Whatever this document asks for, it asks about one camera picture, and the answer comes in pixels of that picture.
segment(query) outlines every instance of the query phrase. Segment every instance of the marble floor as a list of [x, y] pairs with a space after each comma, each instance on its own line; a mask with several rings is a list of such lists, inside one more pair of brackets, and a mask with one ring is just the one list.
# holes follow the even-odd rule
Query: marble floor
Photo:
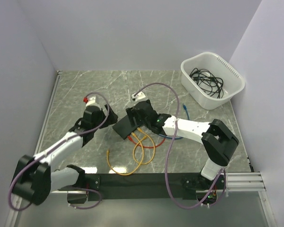
[[[48, 148], [62, 138], [85, 109], [83, 97], [90, 91], [98, 91], [107, 97], [119, 119], [126, 115], [125, 108], [135, 105], [130, 96], [139, 88], [152, 82], [163, 82], [172, 86], [179, 95], [180, 102], [187, 106], [190, 119], [200, 122], [211, 122], [217, 118], [222, 120], [238, 137], [240, 144], [230, 161], [229, 172], [250, 172], [249, 161], [236, 122], [231, 103], [214, 109], [203, 109], [181, 85], [180, 71], [63, 71], [58, 76], [58, 85], [51, 105], [48, 122], [44, 131], [40, 151]], [[145, 89], [145, 94], [151, 100], [152, 106], [158, 113], [174, 114], [176, 99], [166, 87], [155, 85]], [[186, 119], [183, 109], [180, 118]], [[162, 138], [149, 132], [155, 143]], [[137, 173], [162, 173], [166, 151], [170, 141], [166, 140], [156, 149], [154, 160], [141, 166]], [[86, 146], [69, 155], [56, 168], [61, 169], [69, 164], [85, 167], [90, 173], [111, 173], [106, 163], [106, 150], [110, 149], [110, 161], [119, 172], [131, 172], [136, 163], [132, 157], [134, 145], [129, 140], [123, 140], [111, 126], [98, 130], [95, 137]], [[141, 150], [137, 150], [137, 159]], [[152, 149], [145, 149], [144, 160], [152, 156]], [[208, 156], [203, 145], [188, 139], [176, 140], [169, 158], [169, 172], [199, 172]]]

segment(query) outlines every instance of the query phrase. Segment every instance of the plastic bin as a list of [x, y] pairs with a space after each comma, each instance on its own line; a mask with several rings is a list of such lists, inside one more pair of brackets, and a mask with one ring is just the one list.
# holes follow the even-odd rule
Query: plastic bin
[[[222, 98], [210, 97], [189, 77], [194, 68], [207, 69], [215, 77], [223, 79], [224, 95]], [[183, 61], [181, 71], [182, 85], [198, 104], [206, 110], [215, 109], [228, 102], [235, 94], [243, 90], [245, 86], [243, 77], [222, 57], [211, 52], [204, 52]]]

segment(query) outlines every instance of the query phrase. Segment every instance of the coiled black cable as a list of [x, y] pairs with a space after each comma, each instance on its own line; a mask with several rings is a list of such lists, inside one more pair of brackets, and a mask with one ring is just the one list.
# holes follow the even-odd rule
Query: coiled black cable
[[224, 81], [222, 78], [215, 77], [209, 70], [198, 68], [194, 68], [189, 76], [208, 96], [223, 98]]

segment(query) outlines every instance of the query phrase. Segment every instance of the cable connector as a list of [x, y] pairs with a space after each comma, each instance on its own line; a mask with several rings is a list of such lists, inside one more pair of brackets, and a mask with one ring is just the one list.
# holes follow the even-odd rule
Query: cable connector
[[135, 102], [140, 102], [146, 100], [147, 97], [143, 92], [139, 92], [137, 95], [132, 94], [132, 100]]

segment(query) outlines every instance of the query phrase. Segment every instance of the tangled cable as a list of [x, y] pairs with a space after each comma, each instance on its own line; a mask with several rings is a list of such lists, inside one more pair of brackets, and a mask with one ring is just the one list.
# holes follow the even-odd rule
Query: tangled cable
[[117, 172], [116, 170], [114, 170], [114, 168], [112, 168], [112, 166], [111, 166], [110, 163], [109, 163], [109, 149], [107, 149], [107, 151], [106, 151], [106, 161], [107, 161], [107, 164], [108, 164], [109, 168], [110, 168], [112, 171], [114, 171], [116, 174], [119, 174], [119, 175], [121, 175], [121, 176], [129, 176], [129, 175], [133, 174], [134, 172], [136, 172], [136, 170], [140, 167], [140, 165], [145, 165], [145, 164], [142, 164], [142, 161], [143, 161], [143, 159], [144, 159], [144, 148], [143, 148], [143, 145], [142, 145], [142, 140], [146, 139], [147, 136], [144, 136], [142, 140], [139, 140], [138, 137], [136, 136], [136, 134], [134, 134], [133, 132], [132, 132], [132, 136], [134, 136], [134, 137], [138, 140], [138, 142], [139, 142], [139, 143], [137, 143], [137, 144], [134, 146], [134, 149], [133, 149], [133, 156], [134, 156], [134, 152], [135, 152], [135, 150], [136, 150], [138, 144], [141, 144], [141, 148], [142, 148], [142, 158], [141, 158], [141, 161], [140, 161], [140, 162], [137, 161], [137, 162], [138, 162], [138, 166], [137, 166], [132, 172], [127, 173], [127, 174], [122, 174], [122, 173], [119, 173], [119, 172]]
[[209, 70], [194, 68], [189, 77], [210, 97], [223, 98], [224, 81], [220, 77], [215, 77]]
[[[149, 135], [147, 135], [145, 132], [143, 132], [140, 128], [138, 128], [138, 131], [144, 134], [144, 138], [145, 138], [145, 137], [148, 137], [148, 138], [151, 140], [152, 144], [153, 144], [153, 152], [152, 152], [152, 157], [151, 157], [151, 159], [150, 159], [148, 162], [141, 163], [141, 165], [147, 165], [147, 164], [149, 164], [149, 163], [154, 159], [154, 157], [155, 157], [155, 154], [156, 154], [156, 145], [155, 145], [155, 142], [153, 141], [153, 139], [152, 139]], [[137, 161], [136, 157], [134, 156], [134, 155], [135, 155], [136, 148], [137, 148], [137, 146], [135, 146], [134, 149], [133, 149], [133, 159], [134, 159], [134, 161], [135, 161], [136, 163], [139, 163], [139, 162]]]
[[[152, 140], [152, 138], [151, 138], [149, 135], [147, 135], [145, 132], [143, 132], [140, 128], [137, 128], [137, 129], [138, 129], [138, 131], [140, 131], [140, 132], [142, 132], [144, 135], [146, 135], [148, 138], [150, 138], [150, 140]], [[136, 142], [132, 139], [131, 136], [128, 136], [127, 138], [128, 138], [132, 143], [136, 144]], [[166, 137], [164, 137], [164, 139], [163, 139], [159, 144], [155, 145], [155, 148], [161, 146], [161, 145], [164, 143], [165, 139], [166, 139]]]

